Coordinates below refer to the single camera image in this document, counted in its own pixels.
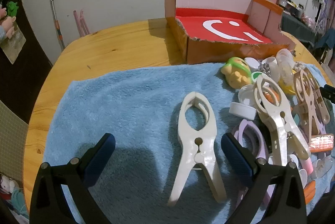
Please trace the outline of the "lilac plastic clamp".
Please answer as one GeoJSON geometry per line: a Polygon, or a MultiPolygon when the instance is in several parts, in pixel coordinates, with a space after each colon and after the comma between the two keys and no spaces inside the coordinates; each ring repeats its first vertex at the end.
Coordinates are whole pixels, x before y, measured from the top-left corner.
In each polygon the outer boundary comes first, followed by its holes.
{"type": "MultiPolygon", "coordinates": [[[[245,139],[248,138],[251,144],[251,153],[255,156],[256,159],[263,158],[265,160],[269,160],[269,152],[267,145],[265,143],[265,139],[261,134],[261,131],[256,126],[256,124],[252,121],[243,119],[239,126],[235,128],[235,132],[233,133],[235,139],[238,140],[242,147],[247,147],[245,139]]],[[[269,185],[267,187],[267,191],[265,197],[263,198],[263,203],[265,206],[268,206],[271,196],[274,192],[275,185],[269,185]]],[[[245,194],[247,193],[248,188],[242,187],[239,189],[236,207],[240,204],[245,194]]]]}

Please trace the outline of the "cream plastic clamp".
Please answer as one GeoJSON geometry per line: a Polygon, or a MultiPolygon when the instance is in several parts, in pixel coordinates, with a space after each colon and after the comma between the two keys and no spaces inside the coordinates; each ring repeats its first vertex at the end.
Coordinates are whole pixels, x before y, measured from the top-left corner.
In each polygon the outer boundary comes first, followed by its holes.
{"type": "Polygon", "coordinates": [[[291,113],[290,102],[282,89],[265,74],[259,75],[253,85],[256,110],[271,136],[273,164],[285,166],[288,155],[306,161],[311,152],[291,113]]]}

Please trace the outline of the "white plastic clamp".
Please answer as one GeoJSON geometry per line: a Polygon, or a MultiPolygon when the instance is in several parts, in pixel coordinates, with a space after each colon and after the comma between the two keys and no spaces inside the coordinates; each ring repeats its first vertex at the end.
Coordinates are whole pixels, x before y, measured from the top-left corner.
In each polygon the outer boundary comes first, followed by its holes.
{"type": "Polygon", "coordinates": [[[195,91],[187,94],[182,102],[178,117],[178,140],[182,147],[182,156],[167,205],[174,206],[180,198],[184,185],[194,166],[198,165],[206,176],[214,199],[222,203],[226,191],[215,155],[217,136],[216,118],[208,99],[195,91]],[[190,107],[198,108],[205,118],[203,128],[196,130],[186,120],[190,107]]]}

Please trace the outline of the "beige pink plastic clamp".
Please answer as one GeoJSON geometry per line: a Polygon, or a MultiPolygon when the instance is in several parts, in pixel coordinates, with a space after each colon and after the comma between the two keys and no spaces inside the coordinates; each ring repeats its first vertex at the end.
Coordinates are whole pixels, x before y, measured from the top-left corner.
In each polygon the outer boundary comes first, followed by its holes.
{"type": "Polygon", "coordinates": [[[326,134],[325,126],[330,122],[330,114],[321,96],[320,86],[306,67],[294,74],[294,89],[298,104],[294,110],[299,115],[299,125],[307,143],[312,137],[326,134]]]}

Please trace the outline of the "orange sanding block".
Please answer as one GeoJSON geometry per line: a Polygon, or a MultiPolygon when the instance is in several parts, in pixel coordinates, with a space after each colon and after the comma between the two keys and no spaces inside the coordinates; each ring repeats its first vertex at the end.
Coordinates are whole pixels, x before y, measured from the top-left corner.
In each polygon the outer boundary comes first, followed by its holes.
{"type": "Polygon", "coordinates": [[[331,151],[334,148],[334,135],[333,134],[319,134],[313,135],[309,144],[311,153],[319,153],[331,151]]]}

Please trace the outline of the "white bottle cap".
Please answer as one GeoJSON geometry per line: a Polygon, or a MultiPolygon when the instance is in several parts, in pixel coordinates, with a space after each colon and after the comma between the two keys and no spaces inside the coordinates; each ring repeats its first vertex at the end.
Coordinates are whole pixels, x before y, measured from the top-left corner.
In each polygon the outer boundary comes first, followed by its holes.
{"type": "Polygon", "coordinates": [[[257,111],[254,107],[238,102],[231,102],[229,113],[243,119],[254,120],[257,111]]]}

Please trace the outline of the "blue terry towel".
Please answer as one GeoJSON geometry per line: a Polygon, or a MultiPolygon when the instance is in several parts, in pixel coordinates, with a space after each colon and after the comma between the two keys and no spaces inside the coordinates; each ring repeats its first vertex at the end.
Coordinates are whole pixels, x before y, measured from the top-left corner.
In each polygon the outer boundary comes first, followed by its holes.
{"type": "Polygon", "coordinates": [[[238,180],[220,146],[240,119],[229,112],[237,93],[220,64],[149,67],[72,82],[58,105],[44,160],[68,163],[105,133],[116,149],[90,193],[111,223],[224,223],[232,214],[238,180]],[[215,154],[227,199],[214,199],[202,170],[192,170],[175,206],[169,199],[182,148],[177,126],[184,97],[203,94],[214,110],[215,154]]]}

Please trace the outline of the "green yellow bear toy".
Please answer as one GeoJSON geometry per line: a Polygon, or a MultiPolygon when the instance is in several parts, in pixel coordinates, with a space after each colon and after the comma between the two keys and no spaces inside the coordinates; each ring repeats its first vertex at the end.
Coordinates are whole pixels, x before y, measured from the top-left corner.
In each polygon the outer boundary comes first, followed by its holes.
{"type": "Polygon", "coordinates": [[[251,85],[251,70],[248,64],[241,58],[230,58],[220,69],[221,73],[231,88],[240,89],[245,85],[251,85]]]}

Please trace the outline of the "dark cloth side table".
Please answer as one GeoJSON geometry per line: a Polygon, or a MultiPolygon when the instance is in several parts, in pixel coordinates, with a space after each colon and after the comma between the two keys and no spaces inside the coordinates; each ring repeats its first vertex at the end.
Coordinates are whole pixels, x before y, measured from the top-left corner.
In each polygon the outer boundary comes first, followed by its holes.
{"type": "Polygon", "coordinates": [[[285,11],[282,14],[281,30],[293,35],[305,47],[314,47],[315,34],[313,30],[285,11]]]}

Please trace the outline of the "orange cardboard box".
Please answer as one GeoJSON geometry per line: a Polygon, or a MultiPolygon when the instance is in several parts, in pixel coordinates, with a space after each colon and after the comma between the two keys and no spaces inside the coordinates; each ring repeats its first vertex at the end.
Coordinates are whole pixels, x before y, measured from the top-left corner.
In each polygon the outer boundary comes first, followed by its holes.
{"type": "Polygon", "coordinates": [[[265,59],[295,43],[269,0],[165,0],[165,18],[187,64],[265,59]]]}

